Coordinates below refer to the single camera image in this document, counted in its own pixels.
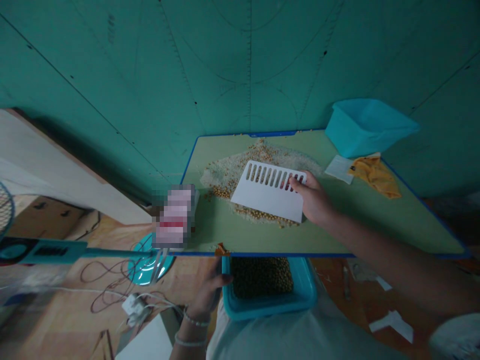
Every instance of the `blue plastic container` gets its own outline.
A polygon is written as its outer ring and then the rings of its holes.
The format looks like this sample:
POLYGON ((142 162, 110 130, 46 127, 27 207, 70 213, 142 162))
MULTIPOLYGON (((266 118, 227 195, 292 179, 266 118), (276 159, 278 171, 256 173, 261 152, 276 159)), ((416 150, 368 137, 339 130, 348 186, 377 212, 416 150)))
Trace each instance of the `blue plastic container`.
MULTIPOLYGON (((233 284, 223 287, 223 304, 228 316, 234 321, 255 319, 274 314, 307 310, 317 303, 317 288, 304 257, 289 257, 293 279, 293 292, 276 296, 262 296, 253 299, 239 299, 235 296, 233 284)), ((230 257, 224 256, 222 272, 230 274, 230 257)))
POLYGON ((325 134, 344 158, 384 152, 420 125, 375 99, 350 99, 333 104, 325 134))

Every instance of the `basket of soybeans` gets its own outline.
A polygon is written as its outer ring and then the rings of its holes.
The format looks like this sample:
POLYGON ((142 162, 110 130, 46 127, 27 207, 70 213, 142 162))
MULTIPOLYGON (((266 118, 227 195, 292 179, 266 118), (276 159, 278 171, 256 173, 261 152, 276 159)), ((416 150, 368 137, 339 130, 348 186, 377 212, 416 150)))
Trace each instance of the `basket of soybeans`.
POLYGON ((304 257, 224 256, 222 272, 233 275, 223 303, 234 321, 310 309, 317 288, 304 257))

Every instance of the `left hand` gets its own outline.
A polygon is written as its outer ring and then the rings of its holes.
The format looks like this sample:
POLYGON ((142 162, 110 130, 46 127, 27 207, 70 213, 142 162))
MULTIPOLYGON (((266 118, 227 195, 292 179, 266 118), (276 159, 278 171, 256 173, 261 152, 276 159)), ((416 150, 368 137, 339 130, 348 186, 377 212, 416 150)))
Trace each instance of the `left hand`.
POLYGON ((233 276, 221 273, 221 266, 222 257, 217 256, 207 273, 206 279, 200 286, 195 300, 187 309, 187 314, 192 319, 200 322, 209 321, 210 314, 219 304, 221 288, 234 280, 233 276))

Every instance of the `power strip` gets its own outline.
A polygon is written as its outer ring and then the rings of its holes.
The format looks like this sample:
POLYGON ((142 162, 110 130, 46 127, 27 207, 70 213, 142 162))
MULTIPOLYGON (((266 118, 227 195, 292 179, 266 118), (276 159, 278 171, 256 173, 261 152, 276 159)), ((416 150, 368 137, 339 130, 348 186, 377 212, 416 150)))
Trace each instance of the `power strip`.
POLYGON ((139 296, 138 293, 130 294, 121 304, 128 316, 128 326, 131 328, 141 324, 152 312, 152 309, 147 307, 148 304, 139 296))

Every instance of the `teal wall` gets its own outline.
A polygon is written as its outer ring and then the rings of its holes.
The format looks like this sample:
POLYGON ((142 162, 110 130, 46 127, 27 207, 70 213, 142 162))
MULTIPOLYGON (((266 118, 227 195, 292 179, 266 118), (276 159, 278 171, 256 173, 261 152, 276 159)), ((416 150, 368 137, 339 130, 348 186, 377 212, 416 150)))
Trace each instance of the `teal wall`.
POLYGON ((378 98, 422 125, 384 154, 413 189, 467 193, 479 19, 476 0, 2 0, 0 107, 147 199, 200 135, 323 128, 378 98))

